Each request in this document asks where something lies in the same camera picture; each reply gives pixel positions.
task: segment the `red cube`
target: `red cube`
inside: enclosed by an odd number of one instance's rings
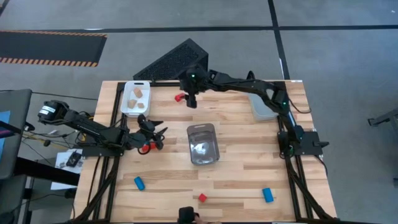
[[[199,195],[199,201],[205,202],[206,199],[207,199],[206,195],[204,195],[204,194]]]

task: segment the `black mesh box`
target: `black mesh box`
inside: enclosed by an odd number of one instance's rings
[[[200,64],[208,70],[209,54],[192,39],[187,39],[133,76],[134,80],[176,80],[184,68]]]

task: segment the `gray floor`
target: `gray floor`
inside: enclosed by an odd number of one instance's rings
[[[398,24],[397,1],[275,0],[280,26]],[[269,26],[265,0],[10,0],[0,29],[92,29],[175,26]],[[398,107],[398,30],[282,31],[291,79],[302,79],[325,149],[329,183],[343,220],[398,223],[398,141],[388,124],[371,128],[367,119]],[[103,80],[132,75],[192,38],[210,53],[210,67],[245,77],[281,79],[272,31],[109,34],[96,68],[0,64],[0,89],[98,97]],[[34,95],[28,121],[37,124],[45,100],[63,100],[75,110],[94,111],[94,101]],[[67,128],[57,127],[66,132]],[[45,157],[58,149],[30,142]],[[39,159],[22,146],[20,156]],[[70,207],[34,213],[32,223],[65,221]]]

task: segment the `orange striped tape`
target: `orange striped tape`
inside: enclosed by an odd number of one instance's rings
[[[18,32],[18,33],[25,33],[25,34],[102,36],[102,37],[108,38],[108,36],[106,34],[93,34],[93,33],[49,32],[49,31],[36,31],[36,30],[0,30],[0,32]]]
[[[22,58],[2,58],[0,63],[18,63],[29,65],[59,65],[59,66],[76,66],[76,67],[97,67],[96,62],[79,62],[65,60],[41,60],[41,59],[22,59]]]

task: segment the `wooden table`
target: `wooden table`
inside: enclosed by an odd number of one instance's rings
[[[109,125],[117,83],[103,82],[96,122]],[[295,105],[307,110],[303,83],[286,81],[286,86]],[[175,102],[174,96],[181,92],[178,87],[151,90],[149,119],[164,121],[157,130],[169,127],[165,146],[144,156],[134,149],[121,158],[112,222],[175,222],[178,209],[186,206],[194,207],[206,222],[295,220],[285,163],[279,158],[276,119],[255,122],[248,97],[236,91],[201,93],[197,96],[198,108],[191,109],[185,102]],[[311,114],[292,110],[299,125],[306,130],[314,128]],[[194,166],[190,161],[187,127],[202,123],[215,125],[220,160],[213,165]],[[128,126],[136,131],[136,119],[129,118]],[[309,191],[327,213],[336,216],[324,167],[313,156],[302,156],[302,160]],[[95,162],[92,157],[83,165],[75,198],[77,214],[86,206]],[[146,185],[143,192],[134,183],[137,176]],[[265,202],[261,191],[265,187],[272,189],[274,202]],[[208,197],[205,203],[198,200],[201,193]],[[104,217],[107,198],[105,194],[100,217]],[[299,190],[298,198],[305,217]]]

